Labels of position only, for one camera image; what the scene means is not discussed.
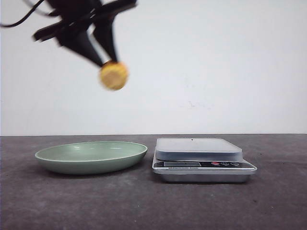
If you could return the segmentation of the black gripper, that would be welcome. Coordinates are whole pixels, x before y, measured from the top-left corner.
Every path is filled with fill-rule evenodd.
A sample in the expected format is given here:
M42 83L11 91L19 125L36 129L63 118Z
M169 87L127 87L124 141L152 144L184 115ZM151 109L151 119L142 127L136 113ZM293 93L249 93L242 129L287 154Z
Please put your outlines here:
M45 41L57 38L62 45L98 67L103 62L93 47L87 29L94 25L94 37L113 62L118 62L113 39L113 21L126 10L136 7L135 0L49 0L52 15L61 20L36 31L34 39Z

